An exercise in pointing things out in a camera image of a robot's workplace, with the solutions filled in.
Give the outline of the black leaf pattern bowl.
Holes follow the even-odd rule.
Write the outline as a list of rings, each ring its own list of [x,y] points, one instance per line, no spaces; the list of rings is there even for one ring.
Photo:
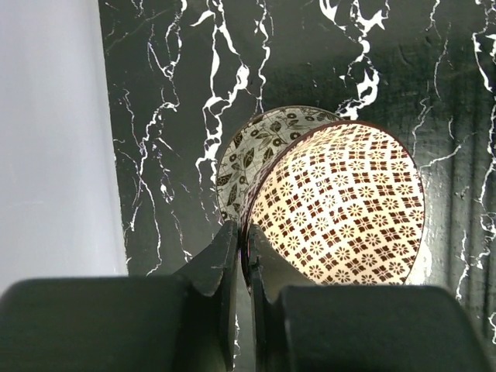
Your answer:
[[[297,138],[342,118],[322,108],[291,105],[254,116],[230,140],[215,178],[217,207],[223,222],[236,220],[256,174]]]

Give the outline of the red patterned ceramic bowl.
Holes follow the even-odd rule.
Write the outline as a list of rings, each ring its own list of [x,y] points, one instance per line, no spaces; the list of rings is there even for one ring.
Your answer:
[[[425,196],[394,136],[366,122],[320,126],[261,167],[239,214],[317,284],[403,284],[421,246]]]

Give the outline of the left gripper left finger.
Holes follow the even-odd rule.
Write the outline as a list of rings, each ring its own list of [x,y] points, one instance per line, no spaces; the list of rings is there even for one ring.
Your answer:
[[[20,281],[1,297],[3,371],[231,371],[238,228],[171,275]]]

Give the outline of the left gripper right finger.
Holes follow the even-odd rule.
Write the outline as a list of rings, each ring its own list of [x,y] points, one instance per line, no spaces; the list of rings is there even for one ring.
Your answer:
[[[466,312],[432,286],[317,285],[247,238],[258,371],[489,371]]]

